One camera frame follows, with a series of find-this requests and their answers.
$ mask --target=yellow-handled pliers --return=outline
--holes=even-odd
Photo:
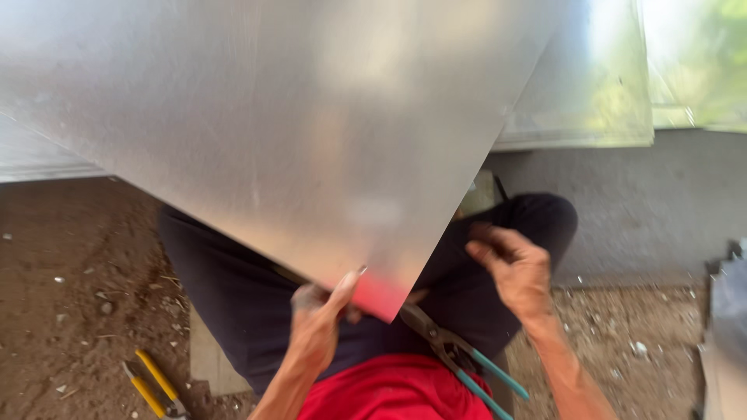
[[[151,359],[150,355],[146,353],[145,350],[140,349],[136,350],[135,354],[137,354],[140,359],[143,360],[143,363],[145,363],[145,366],[148,368],[150,374],[153,375],[156,382],[158,382],[158,385],[161,386],[164,392],[166,392],[166,395],[171,398],[171,402],[173,403],[173,407],[170,407],[167,410],[167,408],[161,403],[161,401],[156,398],[155,394],[153,394],[153,391],[151,391],[146,381],[143,380],[142,377],[139,377],[136,374],[132,373],[132,370],[127,365],[127,362],[122,362],[122,366],[125,368],[125,373],[127,374],[127,377],[130,378],[130,382],[132,382],[132,385],[135,385],[135,388],[137,388],[143,398],[145,398],[145,401],[148,403],[150,408],[153,409],[158,418],[163,420],[190,420],[190,413],[187,412],[184,404],[182,404],[182,402],[179,400],[179,394],[176,392],[176,389],[173,387],[173,385],[171,385],[171,382],[169,382],[164,373],[161,372],[161,370],[158,368],[158,365],[153,362],[153,359]]]

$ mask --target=aluminum sheet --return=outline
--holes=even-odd
[[[391,320],[565,2],[0,5],[0,111]]]
[[[747,1],[642,5],[654,127],[747,132]]]
[[[649,146],[637,0],[572,0],[493,150]]]
[[[105,175],[100,167],[0,115],[0,183]]]

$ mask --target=black pants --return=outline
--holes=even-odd
[[[550,252],[554,268],[577,219],[563,198],[529,194],[452,222],[444,231],[413,290],[428,288],[420,307],[492,358],[520,324],[501,303],[490,275],[464,250],[469,226],[478,220],[517,229]],[[270,260],[171,207],[162,210],[158,228],[194,308],[234,369],[263,394],[288,347],[290,300],[298,285],[277,274]],[[342,322],[335,358],[319,379],[387,353],[433,356],[399,317],[386,324],[367,316],[357,325]]]

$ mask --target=person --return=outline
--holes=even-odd
[[[550,194],[521,195],[453,221],[411,297],[489,358],[523,326],[560,418],[616,419],[551,304],[551,271],[576,225],[573,206]],[[269,259],[174,208],[164,207],[158,228],[194,308],[261,396],[250,419],[492,418],[399,317],[387,324],[347,310],[358,271],[330,294],[299,287]]]

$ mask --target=dirt ground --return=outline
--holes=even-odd
[[[190,381],[189,300],[155,232],[159,205],[110,179],[0,185],[0,419],[154,419],[122,370],[123,360],[137,366],[136,348],[151,353],[194,419],[249,415],[251,393],[213,398]],[[702,382],[695,346],[705,295],[554,291],[571,343],[621,419],[689,418]],[[636,342],[647,354],[633,353]],[[532,397],[517,401],[516,418],[555,419],[526,338],[508,354]]]

